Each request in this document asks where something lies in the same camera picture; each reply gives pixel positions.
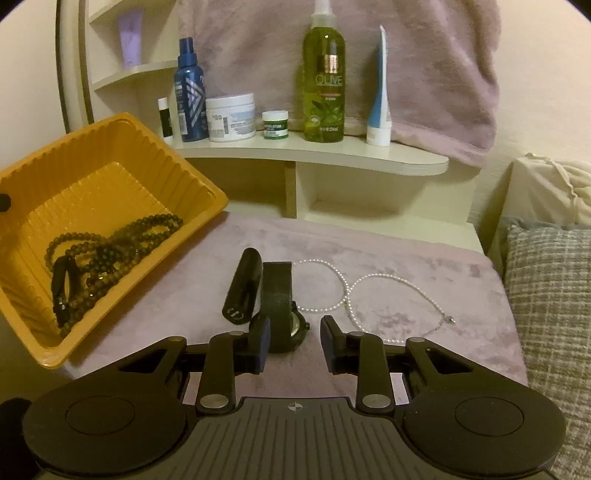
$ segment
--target blue spray bottle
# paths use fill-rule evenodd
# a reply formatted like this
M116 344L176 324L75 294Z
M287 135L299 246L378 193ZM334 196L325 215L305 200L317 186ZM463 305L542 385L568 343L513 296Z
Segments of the blue spray bottle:
M179 44L178 70L174 74L178 124L183 142L193 142L208 137L203 69L197 65L193 39L181 38Z

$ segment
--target small white bottle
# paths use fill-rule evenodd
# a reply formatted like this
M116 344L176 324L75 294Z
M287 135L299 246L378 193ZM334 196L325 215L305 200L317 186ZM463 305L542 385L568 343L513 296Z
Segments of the small white bottle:
M166 97L158 99L158 111L160 113L160 123L162 124L162 138L168 145L173 145L173 125L170 121L170 110L168 109L168 99Z

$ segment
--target center crosshair mark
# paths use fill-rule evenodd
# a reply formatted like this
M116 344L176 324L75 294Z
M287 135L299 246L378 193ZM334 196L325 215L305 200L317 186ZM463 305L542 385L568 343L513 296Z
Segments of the center crosshair mark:
M295 401L291 403L287 408L289 408L291 411L300 411L302 408L304 408L304 406L301 403Z

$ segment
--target yellow plastic tray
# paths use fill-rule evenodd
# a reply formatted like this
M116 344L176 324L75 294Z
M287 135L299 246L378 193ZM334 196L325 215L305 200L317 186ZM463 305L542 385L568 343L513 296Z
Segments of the yellow plastic tray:
M0 311L44 367L59 367L158 263L228 204L225 194L133 116L66 135L0 173L11 207L0 213ZM43 257L67 232L103 236L147 215L184 225L113 286L65 339L53 314ZM54 259L63 254L58 248Z

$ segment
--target bottle cap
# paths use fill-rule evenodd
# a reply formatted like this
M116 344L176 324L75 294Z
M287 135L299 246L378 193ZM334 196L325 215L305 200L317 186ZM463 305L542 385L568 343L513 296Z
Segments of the bottle cap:
M336 16L330 6L330 0L316 0L312 15L312 28L336 26Z
M368 136L365 141L369 145L377 147L389 147L392 132L389 128L368 127Z
M287 120L289 113L287 110L267 110L262 113L262 120L264 122L281 122Z
M227 95L223 97L211 97L205 99L205 106L208 109L250 105L251 103L255 103L254 93L244 93L242 95Z
M158 110L168 109L168 97L158 99Z
M197 56L193 49L193 37L181 38L178 41L180 55L178 56L178 68L192 67L197 64Z

